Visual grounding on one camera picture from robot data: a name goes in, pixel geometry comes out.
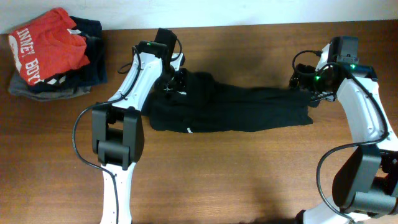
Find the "black t-shirt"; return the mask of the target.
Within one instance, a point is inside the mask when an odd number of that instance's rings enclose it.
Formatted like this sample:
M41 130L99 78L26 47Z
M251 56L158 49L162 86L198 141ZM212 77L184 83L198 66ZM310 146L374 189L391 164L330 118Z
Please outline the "black t-shirt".
M294 89L243 88L216 81L207 72L181 69L168 85L158 84L142 114L157 131L256 132L313 123L310 94Z

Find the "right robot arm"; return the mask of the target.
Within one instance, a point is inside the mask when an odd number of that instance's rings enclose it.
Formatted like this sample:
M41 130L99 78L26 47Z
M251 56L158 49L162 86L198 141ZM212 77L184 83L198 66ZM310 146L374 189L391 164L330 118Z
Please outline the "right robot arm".
M321 204L300 211L295 223L363 223L397 215L397 136L382 107L377 75L371 66L329 62L320 68L298 64L291 87L333 96L348 120L352 143L326 152L318 162L316 182ZM354 151L333 179L326 197L320 171L326 158L346 148Z

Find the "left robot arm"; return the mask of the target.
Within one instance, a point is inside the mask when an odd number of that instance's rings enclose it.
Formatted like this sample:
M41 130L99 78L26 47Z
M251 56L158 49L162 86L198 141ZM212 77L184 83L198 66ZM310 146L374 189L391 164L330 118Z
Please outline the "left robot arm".
M183 65L185 56L175 48L182 49L178 39L141 41L116 93L91 108L93 152L104 180L101 224L132 223L132 175L144 149L141 111L155 82L171 80Z

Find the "navy folded garment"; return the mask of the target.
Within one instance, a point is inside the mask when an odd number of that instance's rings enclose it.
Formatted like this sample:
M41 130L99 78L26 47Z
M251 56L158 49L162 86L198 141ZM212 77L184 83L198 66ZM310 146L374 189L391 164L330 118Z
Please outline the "navy folded garment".
M90 87L108 81L105 68L105 44L102 39L102 25L100 21L74 16L71 19L76 23L75 29L81 32L79 35L86 39L85 55L88 57L90 63L78 70L56 74L47 81L29 86L28 90L34 93L68 89L76 91L79 87Z

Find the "red folded printed t-shirt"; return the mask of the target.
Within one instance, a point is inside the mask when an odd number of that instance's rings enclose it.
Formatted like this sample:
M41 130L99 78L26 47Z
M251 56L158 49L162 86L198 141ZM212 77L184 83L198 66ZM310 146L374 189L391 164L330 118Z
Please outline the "red folded printed t-shirt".
M8 35L16 68L30 86L90 63L86 40L63 8L46 12Z

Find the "grey folded garment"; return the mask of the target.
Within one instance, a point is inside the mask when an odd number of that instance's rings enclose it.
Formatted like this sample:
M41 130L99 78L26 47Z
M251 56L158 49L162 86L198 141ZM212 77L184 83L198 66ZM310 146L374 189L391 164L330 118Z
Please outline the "grey folded garment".
M66 90L47 91L34 93L28 89L27 83L20 77L17 70L14 71L8 87L8 92L14 96L24 96L31 100L45 102L53 100L66 100L78 96L89 94L90 86L68 88Z

